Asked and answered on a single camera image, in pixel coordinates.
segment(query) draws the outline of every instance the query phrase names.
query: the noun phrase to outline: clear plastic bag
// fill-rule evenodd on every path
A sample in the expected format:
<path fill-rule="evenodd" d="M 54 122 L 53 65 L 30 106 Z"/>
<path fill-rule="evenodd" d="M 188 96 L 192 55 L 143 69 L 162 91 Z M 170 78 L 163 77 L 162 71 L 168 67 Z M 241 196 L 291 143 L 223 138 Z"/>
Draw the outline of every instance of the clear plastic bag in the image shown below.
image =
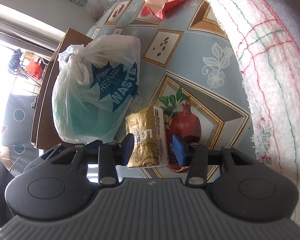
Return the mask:
<path fill-rule="evenodd" d="M 104 35 L 59 54 L 52 112 L 70 143 L 113 140 L 139 85 L 140 40 Z"/>

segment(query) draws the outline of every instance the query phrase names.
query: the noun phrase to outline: metal screw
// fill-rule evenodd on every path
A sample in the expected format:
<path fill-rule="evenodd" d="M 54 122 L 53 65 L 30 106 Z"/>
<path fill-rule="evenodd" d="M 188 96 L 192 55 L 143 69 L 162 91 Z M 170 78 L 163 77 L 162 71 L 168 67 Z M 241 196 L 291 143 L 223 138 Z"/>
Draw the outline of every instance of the metal screw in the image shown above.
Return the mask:
<path fill-rule="evenodd" d="M 204 179 L 200 177 L 192 177 L 188 181 L 191 185 L 201 185 L 204 183 Z"/>
<path fill-rule="evenodd" d="M 112 185 L 116 182 L 116 179 L 113 178 L 113 177 L 103 177 L 101 180 L 100 180 L 100 183 L 101 184 L 104 184 L 104 185 Z"/>

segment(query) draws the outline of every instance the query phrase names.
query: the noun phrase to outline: brown cardboard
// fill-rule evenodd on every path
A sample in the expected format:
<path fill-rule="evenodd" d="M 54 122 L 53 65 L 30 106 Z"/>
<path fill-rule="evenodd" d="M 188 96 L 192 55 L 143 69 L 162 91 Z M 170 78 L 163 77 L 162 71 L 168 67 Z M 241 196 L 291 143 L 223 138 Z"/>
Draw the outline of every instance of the brown cardboard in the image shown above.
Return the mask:
<path fill-rule="evenodd" d="M 34 111 L 34 122 L 32 125 L 31 142 L 38 149 L 49 150 L 58 143 L 66 147 L 72 147 L 74 144 L 63 142 L 54 126 L 52 117 L 52 90 L 59 74 L 58 54 L 66 50 L 69 45 L 83 44 L 87 45 L 93 39 L 79 33 L 73 29 L 68 29 L 61 40 L 57 50 L 47 66 L 42 86 L 38 95 L 37 106 Z"/>

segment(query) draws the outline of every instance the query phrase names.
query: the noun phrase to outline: gold tissue packet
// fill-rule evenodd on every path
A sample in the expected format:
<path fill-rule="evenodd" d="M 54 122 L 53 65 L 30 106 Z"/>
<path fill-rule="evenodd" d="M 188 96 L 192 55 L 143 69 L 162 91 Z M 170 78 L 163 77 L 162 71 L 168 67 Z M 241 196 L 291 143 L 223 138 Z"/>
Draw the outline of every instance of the gold tissue packet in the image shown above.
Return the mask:
<path fill-rule="evenodd" d="M 163 111 L 147 106 L 126 117 L 126 131 L 134 135 L 134 149 L 128 168 L 168 165 Z"/>

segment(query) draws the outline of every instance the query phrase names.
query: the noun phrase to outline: blue circle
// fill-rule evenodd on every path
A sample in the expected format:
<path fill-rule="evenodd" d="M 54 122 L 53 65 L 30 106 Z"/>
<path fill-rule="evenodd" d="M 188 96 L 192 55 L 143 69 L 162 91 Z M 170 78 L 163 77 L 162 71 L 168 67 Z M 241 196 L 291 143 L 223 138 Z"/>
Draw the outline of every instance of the blue circle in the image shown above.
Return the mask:
<path fill-rule="evenodd" d="M 13 150 L 16 154 L 23 154 L 26 150 L 26 147 L 24 145 L 14 145 Z"/>
<path fill-rule="evenodd" d="M 13 117 L 17 122 L 22 122 L 25 119 L 26 114 L 22 109 L 16 109 L 14 110 Z"/>

